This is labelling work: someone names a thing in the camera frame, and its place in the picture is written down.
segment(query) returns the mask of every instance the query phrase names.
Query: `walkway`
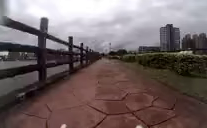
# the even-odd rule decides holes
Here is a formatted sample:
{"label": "walkway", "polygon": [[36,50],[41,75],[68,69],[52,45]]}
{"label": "walkway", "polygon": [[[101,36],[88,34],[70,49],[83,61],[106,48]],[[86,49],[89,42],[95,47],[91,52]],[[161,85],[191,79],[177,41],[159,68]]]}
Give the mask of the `walkway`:
{"label": "walkway", "polygon": [[6,128],[207,128],[207,105],[102,59],[8,113]]}

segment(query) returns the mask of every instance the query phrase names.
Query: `tree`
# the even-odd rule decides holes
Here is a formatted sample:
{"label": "tree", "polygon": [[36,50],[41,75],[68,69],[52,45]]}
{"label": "tree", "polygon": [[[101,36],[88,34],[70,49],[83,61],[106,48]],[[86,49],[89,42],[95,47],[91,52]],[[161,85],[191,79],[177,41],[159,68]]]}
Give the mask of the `tree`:
{"label": "tree", "polygon": [[119,49],[116,53],[117,55],[121,56],[127,54],[128,52],[125,49]]}
{"label": "tree", "polygon": [[115,51],[110,51],[108,54],[111,55],[111,56],[114,56],[114,55],[116,55],[116,52]]}

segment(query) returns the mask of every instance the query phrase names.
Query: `grass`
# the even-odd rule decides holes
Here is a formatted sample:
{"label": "grass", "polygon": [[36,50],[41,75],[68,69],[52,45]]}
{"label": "grass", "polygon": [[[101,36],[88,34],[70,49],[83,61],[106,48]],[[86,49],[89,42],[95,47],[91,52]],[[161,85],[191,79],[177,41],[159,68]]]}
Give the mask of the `grass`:
{"label": "grass", "polygon": [[185,77],[169,70],[143,67],[138,63],[125,63],[125,66],[207,104],[207,78]]}

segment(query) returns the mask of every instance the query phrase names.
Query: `cloud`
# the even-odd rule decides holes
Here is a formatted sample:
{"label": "cloud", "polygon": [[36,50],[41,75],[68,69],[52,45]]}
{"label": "cloud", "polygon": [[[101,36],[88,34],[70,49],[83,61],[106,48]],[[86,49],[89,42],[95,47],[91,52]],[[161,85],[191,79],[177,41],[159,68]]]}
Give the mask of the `cloud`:
{"label": "cloud", "polygon": [[[39,27],[40,18],[49,18],[49,32],[96,49],[137,49],[158,45],[159,28],[174,24],[186,33],[207,33],[207,0],[8,0],[11,18]],[[0,27],[0,40],[31,45],[37,38]],[[59,48],[53,42],[48,47]]]}

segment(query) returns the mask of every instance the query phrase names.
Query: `wooden fence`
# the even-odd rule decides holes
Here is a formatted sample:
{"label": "wooden fence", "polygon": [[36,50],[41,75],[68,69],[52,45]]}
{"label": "wooden fence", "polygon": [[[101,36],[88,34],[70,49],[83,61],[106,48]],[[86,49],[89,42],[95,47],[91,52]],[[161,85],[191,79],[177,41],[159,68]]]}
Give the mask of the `wooden fence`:
{"label": "wooden fence", "polygon": [[[0,23],[0,25],[12,29],[16,29],[22,32],[26,32],[38,37],[38,47],[15,44],[11,42],[4,42],[4,43],[0,42],[0,51],[32,52],[35,53],[37,56],[37,64],[35,65],[28,65],[28,66],[22,66],[22,67],[10,68],[10,69],[0,69],[0,80],[8,77],[14,77],[16,75],[38,71],[39,81],[32,84],[31,86],[27,86],[24,89],[16,90],[17,95],[24,91],[30,92],[31,90],[36,90],[39,87],[41,88],[44,85],[51,83],[52,81],[55,81],[56,79],[62,78],[63,76],[65,76],[65,74],[71,74],[77,71],[78,69],[85,67],[86,65],[96,61],[100,55],[98,52],[94,52],[88,47],[84,48],[83,43],[80,43],[80,46],[74,45],[72,36],[68,37],[68,41],[64,41],[53,35],[48,34],[47,18],[41,18],[40,29],[36,29],[26,24],[12,20],[6,16],[3,17],[3,22]],[[68,46],[68,51],[59,51],[59,50],[46,48],[46,39]],[[79,53],[74,52],[73,50],[74,48],[79,49],[80,52]],[[48,63],[46,61],[47,54],[59,55],[61,56],[61,58],[65,57],[65,59],[55,60],[54,62]],[[74,67],[75,62],[80,62],[80,66],[78,68]],[[47,68],[52,68],[64,64],[69,65],[68,71],[64,71],[47,78]],[[15,92],[12,93],[11,97],[13,99],[15,98]]]}

